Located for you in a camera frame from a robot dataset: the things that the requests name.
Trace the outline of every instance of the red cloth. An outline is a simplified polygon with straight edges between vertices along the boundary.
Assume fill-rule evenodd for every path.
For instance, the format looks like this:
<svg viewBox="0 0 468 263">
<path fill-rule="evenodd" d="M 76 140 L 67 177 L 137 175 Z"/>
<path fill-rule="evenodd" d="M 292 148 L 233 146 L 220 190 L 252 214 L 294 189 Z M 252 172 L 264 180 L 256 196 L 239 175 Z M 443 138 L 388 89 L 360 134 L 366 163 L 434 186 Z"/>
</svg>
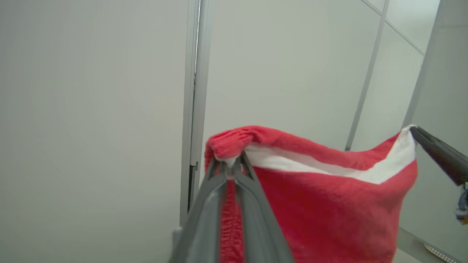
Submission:
<svg viewBox="0 0 468 263">
<path fill-rule="evenodd" d="M 225 160 L 246 150 L 297 263 L 390 263 L 403 197 L 417 175 L 411 142 L 404 129 L 372 150 L 342 152 L 247 126 L 207 141 L 205 171 L 214 156 Z M 234 182 L 228 183 L 220 257 L 223 263 L 241 263 L 241 210 Z"/>
</svg>

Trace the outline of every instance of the red towel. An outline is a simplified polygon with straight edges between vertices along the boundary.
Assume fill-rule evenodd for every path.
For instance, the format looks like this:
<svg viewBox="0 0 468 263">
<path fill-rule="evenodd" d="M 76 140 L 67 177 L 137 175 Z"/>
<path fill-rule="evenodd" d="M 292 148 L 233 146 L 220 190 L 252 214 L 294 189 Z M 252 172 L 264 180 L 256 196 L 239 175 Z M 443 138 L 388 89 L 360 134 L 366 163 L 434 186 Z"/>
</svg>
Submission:
<svg viewBox="0 0 468 263">
<path fill-rule="evenodd" d="M 404 128 L 372 150 L 342 152 L 286 132 L 247 126 L 212 136 L 215 156 L 241 153 L 254 167 L 297 263 L 390 263 L 405 194 L 417 175 L 415 142 Z M 221 215 L 221 262 L 244 262 L 234 182 Z"/>
</svg>

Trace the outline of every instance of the gray wall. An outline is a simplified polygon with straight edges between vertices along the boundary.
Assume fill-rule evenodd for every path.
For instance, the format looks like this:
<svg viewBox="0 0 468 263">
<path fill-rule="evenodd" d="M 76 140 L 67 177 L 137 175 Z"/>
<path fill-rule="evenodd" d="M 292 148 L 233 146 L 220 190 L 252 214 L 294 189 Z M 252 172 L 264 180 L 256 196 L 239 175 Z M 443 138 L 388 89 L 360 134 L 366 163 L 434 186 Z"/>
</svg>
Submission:
<svg viewBox="0 0 468 263">
<path fill-rule="evenodd" d="M 468 155 L 468 1 L 442 0 L 410 107 L 411 122 Z M 404 200 L 401 226 L 468 262 L 468 226 L 454 217 L 460 189 L 421 149 L 419 175 Z"/>
<path fill-rule="evenodd" d="M 187 0 L 0 1 L 0 262 L 163 262 Z"/>
</svg>

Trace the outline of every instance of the white stripe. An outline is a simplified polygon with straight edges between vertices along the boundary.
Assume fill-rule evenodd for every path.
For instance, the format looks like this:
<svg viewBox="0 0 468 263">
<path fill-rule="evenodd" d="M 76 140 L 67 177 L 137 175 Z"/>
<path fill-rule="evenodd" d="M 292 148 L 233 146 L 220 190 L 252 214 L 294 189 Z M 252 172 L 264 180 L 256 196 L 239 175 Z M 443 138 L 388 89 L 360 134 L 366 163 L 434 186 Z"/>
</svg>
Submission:
<svg viewBox="0 0 468 263">
<path fill-rule="evenodd" d="M 416 144 L 410 132 L 412 126 L 403 128 L 385 159 L 365 171 L 322 163 L 308 155 L 256 143 L 250 143 L 245 152 L 250 163 L 260 168 L 353 177 L 364 182 L 381 184 L 398 174 L 416 158 Z"/>
</svg>

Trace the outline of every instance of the ribbed red fabric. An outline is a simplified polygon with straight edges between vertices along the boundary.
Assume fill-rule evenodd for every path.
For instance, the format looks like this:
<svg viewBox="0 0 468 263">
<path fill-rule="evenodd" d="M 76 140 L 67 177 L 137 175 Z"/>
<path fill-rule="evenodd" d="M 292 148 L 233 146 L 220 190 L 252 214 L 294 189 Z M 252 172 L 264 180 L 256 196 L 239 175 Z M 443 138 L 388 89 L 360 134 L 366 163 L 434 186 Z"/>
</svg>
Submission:
<svg viewBox="0 0 468 263">
<path fill-rule="evenodd" d="M 367 170 L 386 158 L 397 136 L 372 150 L 353 153 L 282 131 L 247 126 L 207 141 L 205 170 L 215 155 L 218 159 L 238 156 L 252 142 L 311 156 L 322 163 Z M 320 173 L 255 166 L 254 170 L 297 263 L 392 261 L 402 201 L 417 175 L 416 160 L 381 184 Z M 234 182 L 229 181 L 221 216 L 223 263 L 244 262 L 241 210 L 234 195 Z"/>
</svg>

